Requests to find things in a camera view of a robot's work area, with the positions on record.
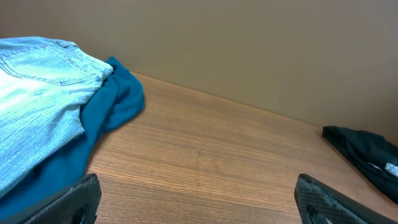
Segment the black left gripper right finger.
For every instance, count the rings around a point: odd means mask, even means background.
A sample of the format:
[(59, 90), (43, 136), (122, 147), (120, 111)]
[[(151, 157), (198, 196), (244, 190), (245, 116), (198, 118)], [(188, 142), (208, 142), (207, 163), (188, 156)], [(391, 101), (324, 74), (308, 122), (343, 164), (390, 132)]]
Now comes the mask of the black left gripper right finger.
[(294, 197), (304, 224), (397, 224), (307, 174), (300, 174)]

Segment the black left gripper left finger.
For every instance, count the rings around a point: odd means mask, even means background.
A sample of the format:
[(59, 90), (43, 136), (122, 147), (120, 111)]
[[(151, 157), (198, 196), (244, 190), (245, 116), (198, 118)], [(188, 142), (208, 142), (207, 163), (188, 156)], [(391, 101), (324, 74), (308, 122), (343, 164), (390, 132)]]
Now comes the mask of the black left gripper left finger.
[(88, 174), (74, 184), (1, 220), (1, 224), (94, 224), (101, 200), (96, 174)]

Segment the light blue denim shorts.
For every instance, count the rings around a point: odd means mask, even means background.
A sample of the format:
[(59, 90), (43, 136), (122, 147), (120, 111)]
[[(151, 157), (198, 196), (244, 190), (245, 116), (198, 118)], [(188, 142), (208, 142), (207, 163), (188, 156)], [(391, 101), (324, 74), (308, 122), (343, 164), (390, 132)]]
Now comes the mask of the light blue denim shorts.
[(1, 39), (1, 195), (84, 133), (80, 108), (112, 72), (74, 42)]

